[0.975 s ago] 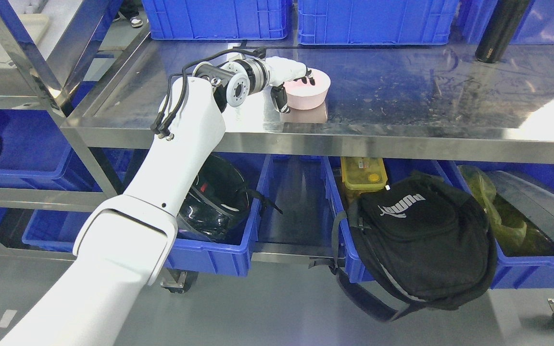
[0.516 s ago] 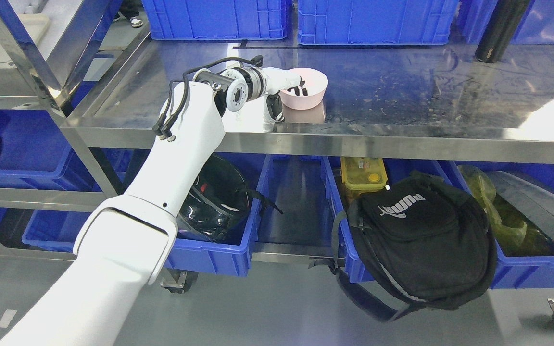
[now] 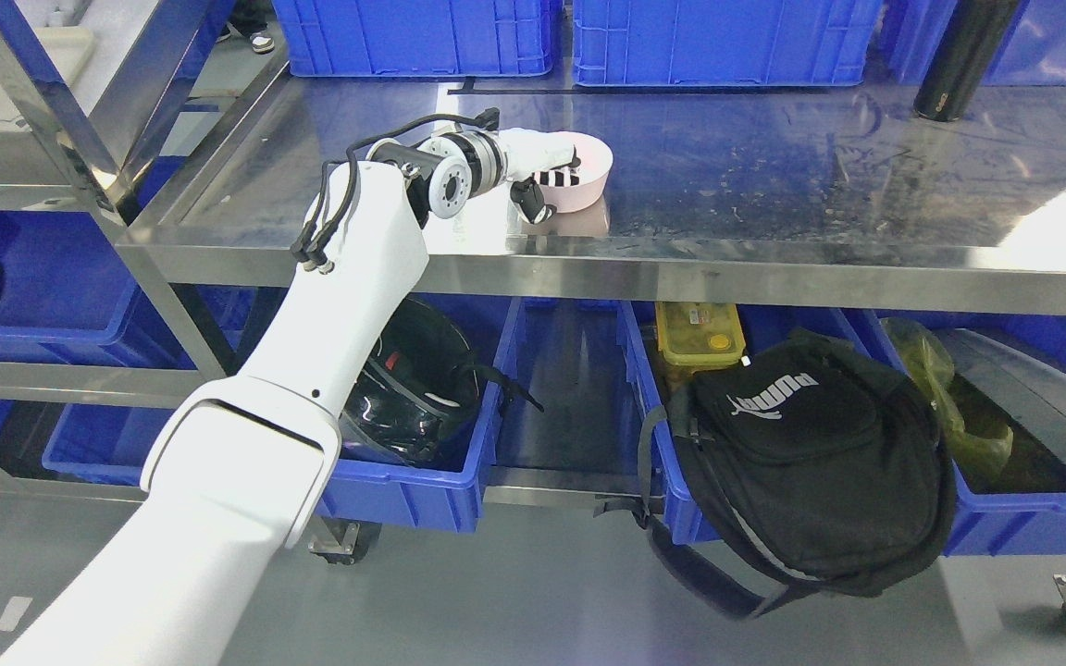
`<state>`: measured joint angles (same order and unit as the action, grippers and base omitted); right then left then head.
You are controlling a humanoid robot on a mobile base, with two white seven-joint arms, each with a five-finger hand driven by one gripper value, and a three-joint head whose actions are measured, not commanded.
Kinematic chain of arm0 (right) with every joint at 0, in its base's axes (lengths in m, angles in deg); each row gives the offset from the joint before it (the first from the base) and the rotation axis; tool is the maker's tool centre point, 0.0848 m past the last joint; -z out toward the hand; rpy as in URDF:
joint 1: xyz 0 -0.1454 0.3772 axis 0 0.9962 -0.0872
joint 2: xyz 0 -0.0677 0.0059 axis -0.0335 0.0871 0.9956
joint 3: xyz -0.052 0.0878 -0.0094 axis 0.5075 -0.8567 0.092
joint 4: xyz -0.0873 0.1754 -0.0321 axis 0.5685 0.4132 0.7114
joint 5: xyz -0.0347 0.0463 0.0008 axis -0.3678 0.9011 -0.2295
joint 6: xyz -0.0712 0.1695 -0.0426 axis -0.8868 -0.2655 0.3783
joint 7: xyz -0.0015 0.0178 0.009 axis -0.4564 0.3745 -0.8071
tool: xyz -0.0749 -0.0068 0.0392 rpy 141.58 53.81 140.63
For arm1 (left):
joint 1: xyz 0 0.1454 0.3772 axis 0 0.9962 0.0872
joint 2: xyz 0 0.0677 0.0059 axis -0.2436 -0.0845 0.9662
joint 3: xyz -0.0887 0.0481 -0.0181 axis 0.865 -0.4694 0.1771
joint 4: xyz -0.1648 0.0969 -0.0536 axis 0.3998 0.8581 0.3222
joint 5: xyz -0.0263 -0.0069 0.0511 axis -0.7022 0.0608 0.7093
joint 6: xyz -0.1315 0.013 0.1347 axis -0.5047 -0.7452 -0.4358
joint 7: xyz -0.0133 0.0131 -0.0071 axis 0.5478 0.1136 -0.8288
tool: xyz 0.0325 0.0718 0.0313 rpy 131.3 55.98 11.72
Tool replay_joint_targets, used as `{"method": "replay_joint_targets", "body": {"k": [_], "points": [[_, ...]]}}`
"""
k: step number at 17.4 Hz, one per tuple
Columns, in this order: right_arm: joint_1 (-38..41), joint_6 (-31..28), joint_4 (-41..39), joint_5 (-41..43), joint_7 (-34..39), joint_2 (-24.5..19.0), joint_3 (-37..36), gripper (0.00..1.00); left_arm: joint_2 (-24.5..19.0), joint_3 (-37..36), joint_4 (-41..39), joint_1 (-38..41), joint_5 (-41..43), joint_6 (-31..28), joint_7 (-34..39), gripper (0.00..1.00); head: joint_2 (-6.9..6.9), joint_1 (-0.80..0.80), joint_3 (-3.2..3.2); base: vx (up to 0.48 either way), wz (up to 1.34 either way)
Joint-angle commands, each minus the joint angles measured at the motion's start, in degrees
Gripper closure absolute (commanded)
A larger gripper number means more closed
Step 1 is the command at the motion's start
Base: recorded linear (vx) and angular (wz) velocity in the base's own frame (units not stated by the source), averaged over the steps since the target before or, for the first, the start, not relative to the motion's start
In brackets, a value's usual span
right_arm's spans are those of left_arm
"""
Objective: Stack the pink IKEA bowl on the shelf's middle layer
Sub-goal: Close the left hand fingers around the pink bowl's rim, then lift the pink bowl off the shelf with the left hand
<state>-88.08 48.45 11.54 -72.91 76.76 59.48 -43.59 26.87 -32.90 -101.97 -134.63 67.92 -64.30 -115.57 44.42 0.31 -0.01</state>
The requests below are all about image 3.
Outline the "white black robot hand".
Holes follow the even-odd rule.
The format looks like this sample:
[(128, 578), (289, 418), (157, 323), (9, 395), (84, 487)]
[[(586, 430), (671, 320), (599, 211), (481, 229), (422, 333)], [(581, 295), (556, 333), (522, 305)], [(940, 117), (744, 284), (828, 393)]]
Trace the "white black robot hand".
[(479, 174), (473, 194), (490, 192), (508, 184), (508, 201), (519, 208), (526, 222), (537, 225), (554, 215), (545, 202), (537, 175), (562, 167), (578, 167), (580, 159), (574, 140), (562, 132), (542, 132), (524, 128), (482, 130), (482, 152), (477, 158)]

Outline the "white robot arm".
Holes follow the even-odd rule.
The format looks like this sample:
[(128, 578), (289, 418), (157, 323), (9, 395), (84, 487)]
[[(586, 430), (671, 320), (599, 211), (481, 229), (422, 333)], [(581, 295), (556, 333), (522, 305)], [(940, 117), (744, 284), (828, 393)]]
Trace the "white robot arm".
[(320, 168), (292, 283), (251, 357), (175, 409), (138, 510), (0, 655), (0, 665), (217, 665), (266, 566), (301, 538), (341, 450), (338, 418), (374, 341), (429, 264), (434, 216), (470, 194), (462, 157)]

